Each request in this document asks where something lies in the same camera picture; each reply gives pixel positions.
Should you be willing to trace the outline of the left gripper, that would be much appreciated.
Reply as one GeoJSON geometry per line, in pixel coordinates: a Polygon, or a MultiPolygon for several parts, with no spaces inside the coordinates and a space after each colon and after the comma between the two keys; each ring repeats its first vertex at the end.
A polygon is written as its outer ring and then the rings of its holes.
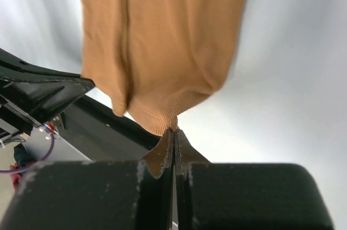
{"type": "Polygon", "coordinates": [[[93,88],[90,79],[29,64],[1,49],[1,140],[30,136],[93,88]]]}

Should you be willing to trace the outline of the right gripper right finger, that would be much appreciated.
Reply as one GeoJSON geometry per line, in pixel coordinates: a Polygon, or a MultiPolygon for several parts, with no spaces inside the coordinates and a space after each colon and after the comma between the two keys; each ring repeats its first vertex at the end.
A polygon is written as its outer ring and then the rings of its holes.
{"type": "Polygon", "coordinates": [[[175,133],[179,229],[333,229],[312,175],[293,163],[210,163],[175,133]]]}

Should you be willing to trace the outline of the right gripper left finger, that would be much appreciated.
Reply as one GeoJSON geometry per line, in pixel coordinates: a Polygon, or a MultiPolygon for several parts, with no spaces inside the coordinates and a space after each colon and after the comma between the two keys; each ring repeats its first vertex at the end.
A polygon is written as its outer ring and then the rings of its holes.
{"type": "Polygon", "coordinates": [[[101,157],[33,166],[1,229],[171,229],[173,139],[111,129],[79,136],[101,157]]]}

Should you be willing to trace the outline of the tan tank top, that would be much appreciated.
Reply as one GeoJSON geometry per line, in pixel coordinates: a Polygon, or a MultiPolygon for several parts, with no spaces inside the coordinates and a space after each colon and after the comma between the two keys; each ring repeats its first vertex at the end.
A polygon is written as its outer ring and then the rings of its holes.
{"type": "Polygon", "coordinates": [[[146,131],[218,91],[236,54],[246,0],[81,0],[83,78],[146,131]]]}

